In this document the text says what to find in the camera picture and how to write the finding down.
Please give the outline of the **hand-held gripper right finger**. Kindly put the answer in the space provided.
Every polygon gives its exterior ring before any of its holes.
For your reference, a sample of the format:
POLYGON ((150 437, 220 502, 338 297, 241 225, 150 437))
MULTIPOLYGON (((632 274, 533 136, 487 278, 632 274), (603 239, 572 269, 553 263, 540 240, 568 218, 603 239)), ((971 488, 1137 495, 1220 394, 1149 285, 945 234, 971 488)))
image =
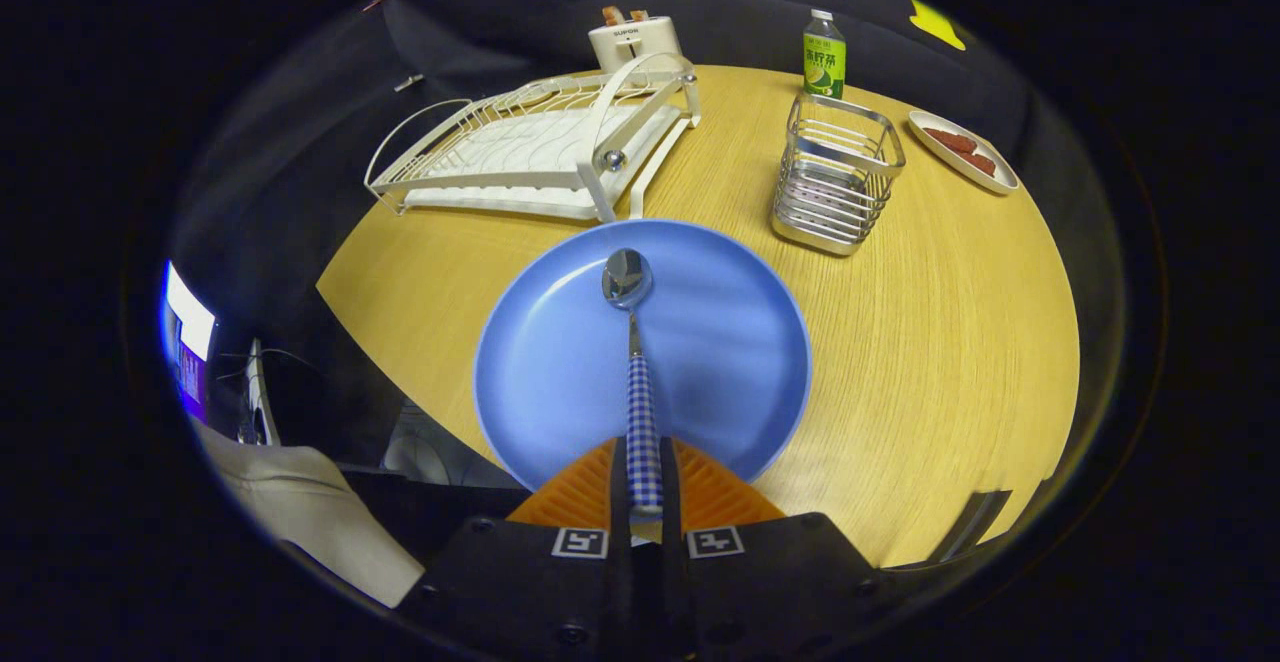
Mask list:
POLYGON ((881 629, 881 575, 823 513, 681 529, 692 498, 660 443, 666 513, 640 595, 644 659, 833 659, 881 629))

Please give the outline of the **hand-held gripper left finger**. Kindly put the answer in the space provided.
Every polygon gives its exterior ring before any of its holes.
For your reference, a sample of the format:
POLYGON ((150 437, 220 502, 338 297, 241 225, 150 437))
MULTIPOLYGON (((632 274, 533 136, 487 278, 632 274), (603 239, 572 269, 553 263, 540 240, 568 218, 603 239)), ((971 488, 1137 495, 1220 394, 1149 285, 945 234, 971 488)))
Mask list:
POLYGON ((453 659, 607 659, 627 639, 631 572, 612 438, 520 505, 456 517, 399 616, 453 659))

